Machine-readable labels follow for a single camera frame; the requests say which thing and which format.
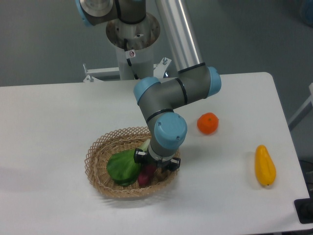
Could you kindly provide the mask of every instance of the green vegetable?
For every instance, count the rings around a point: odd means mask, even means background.
[[[146,140],[139,148],[147,151],[150,140]],[[141,164],[134,162],[135,149],[124,150],[113,154],[107,164],[107,171],[112,180],[121,186],[133,184],[140,174]]]

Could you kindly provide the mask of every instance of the metal bracket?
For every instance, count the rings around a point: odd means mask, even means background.
[[[309,88],[311,95],[288,120],[288,127],[290,131],[292,131],[294,127],[296,127],[296,125],[298,125],[302,119],[313,109],[313,83],[309,86]]]
[[[166,71],[168,66],[171,64],[172,60],[169,58],[162,58],[159,64],[154,64],[154,77],[164,78],[169,77],[168,72]],[[85,71],[85,79],[83,82],[93,82],[93,81],[103,81],[97,79],[97,77],[104,77],[104,80],[111,80],[113,76],[119,76],[118,67],[115,68],[105,68],[105,69],[93,69],[88,70],[86,64],[83,64]]]

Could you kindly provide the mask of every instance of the blue joint cap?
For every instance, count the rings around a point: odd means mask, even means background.
[[[146,77],[141,79],[134,87],[134,95],[137,100],[137,104],[139,103],[142,95],[155,83],[160,83],[160,81],[156,77]]]
[[[87,26],[87,27],[93,26],[93,25],[87,20],[85,14],[84,14],[84,12],[83,12],[83,9],[82,9],[82,7],[81,7],[81,5],[80,5],[80,1],[79,1],[79,0],[75,0],[75,2],[76,2],[77,10],[78,10],[80,16],[82,17],[82,20],[83,20],[85,26]]]
[[[207,98],[219,92],[222,87],[221,76],[217,73],[217,70],[214,67],[208,67],[208,69],[211,76],[211,85]]]
[[[178,149],[187,134],[187,123],[176,113],[165,113],[155,123],[156,141],[166,149]]]

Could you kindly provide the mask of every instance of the woven basket rim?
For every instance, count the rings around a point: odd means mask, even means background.
[[[111,198],[144,197],[166,187],[176,177],[178,170],[161,174],[156,171],[151,185],[141,188],[136,181],[128,187],[116,185],[106,171],[106,162],[111,153],[117,150],[139,147],[142,142],[151,138],[148,127],[129,127],[117,129],[99,137],[89,148],[85,159],[85,173],[101,194]]]

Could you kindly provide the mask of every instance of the yellow pepper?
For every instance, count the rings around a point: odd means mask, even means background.
[[[264,145],[258,146],[255,151],[255,175],[264,186],[273,184],[276,178],[275,165]]]

